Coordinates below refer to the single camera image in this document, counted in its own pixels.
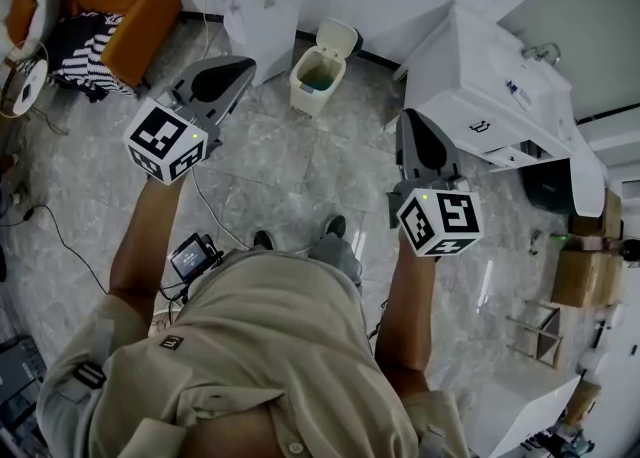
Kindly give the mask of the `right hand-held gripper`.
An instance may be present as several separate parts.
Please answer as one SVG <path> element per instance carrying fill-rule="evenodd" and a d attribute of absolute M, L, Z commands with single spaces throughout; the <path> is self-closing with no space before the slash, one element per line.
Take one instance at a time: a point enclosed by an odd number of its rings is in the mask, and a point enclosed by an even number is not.
<path fill-rule="evenodd" d="M 388 220 L 418 257 L 459 255 L 484 237 L 479 194 L 462 176 L 458 149 L 428 117 L 404 109 L 396 123 L 400 181 L 387 193 Z"/>

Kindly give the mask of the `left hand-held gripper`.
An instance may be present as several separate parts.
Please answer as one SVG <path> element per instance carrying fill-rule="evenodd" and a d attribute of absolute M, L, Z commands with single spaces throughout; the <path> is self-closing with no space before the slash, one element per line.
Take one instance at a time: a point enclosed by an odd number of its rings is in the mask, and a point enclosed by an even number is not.
<path fill-rule="evenodd" d="M 221 145 L 219 122 L 231 113 L 256 72 L 244 56 L 189 65 L 174 87 L 146 98 L 124 134 L 134 164 L 170 185 Z"/>

